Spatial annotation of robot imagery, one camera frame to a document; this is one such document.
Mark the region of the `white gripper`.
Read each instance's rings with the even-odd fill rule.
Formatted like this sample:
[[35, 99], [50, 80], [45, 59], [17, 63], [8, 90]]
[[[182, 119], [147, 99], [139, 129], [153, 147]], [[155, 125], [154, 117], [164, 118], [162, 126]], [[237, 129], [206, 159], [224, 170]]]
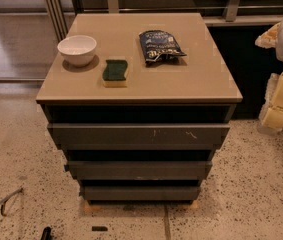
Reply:
[[[273, 25], [261, 34], [255, 45], [261, 48], [275, 48], [278, 28], [280, 24]], [[281, 130], [283, 128], [283, 72], [280, 75], [272, 73], [266, 87], [265, 103], [259, 114], [262, 127]]]

